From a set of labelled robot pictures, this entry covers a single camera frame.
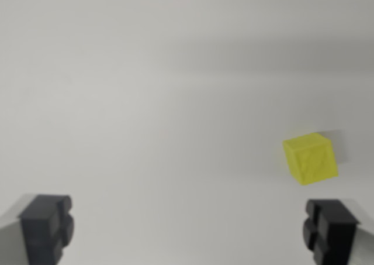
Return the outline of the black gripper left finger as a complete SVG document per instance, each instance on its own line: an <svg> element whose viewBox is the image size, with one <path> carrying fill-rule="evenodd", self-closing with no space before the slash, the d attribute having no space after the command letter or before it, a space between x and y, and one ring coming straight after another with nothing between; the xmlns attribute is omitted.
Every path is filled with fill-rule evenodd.
<svg viewBox="0 0 374 265"><path fill-rule="evenodd" d="M69 195L25 194L1 215L1 264L55 265L74 234Z"/></svg>

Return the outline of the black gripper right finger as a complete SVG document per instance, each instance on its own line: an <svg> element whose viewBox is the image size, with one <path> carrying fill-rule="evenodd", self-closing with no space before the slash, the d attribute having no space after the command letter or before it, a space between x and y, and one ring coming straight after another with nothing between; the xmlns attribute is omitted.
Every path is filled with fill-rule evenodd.
<svg viewBox="0 0 374 265"><path fill-rule="evenodd" d="M373 213L352 199L309 199L303 240L318 265L373 264Z"/></svg>

